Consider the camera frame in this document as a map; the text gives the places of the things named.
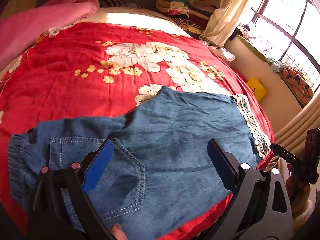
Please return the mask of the right hand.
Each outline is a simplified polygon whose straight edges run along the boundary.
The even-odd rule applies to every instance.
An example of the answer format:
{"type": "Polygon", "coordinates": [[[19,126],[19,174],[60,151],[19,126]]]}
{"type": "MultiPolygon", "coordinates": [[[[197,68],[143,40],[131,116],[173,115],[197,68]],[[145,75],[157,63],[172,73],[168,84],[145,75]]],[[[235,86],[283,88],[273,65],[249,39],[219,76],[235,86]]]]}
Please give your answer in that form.
{"type": "Polygon", "coordinates": [[[111,226],[110,231],[117,240],[128,240],[127,236],[122,231],[122,226],[120,224],[116,223],[111,226]]]}

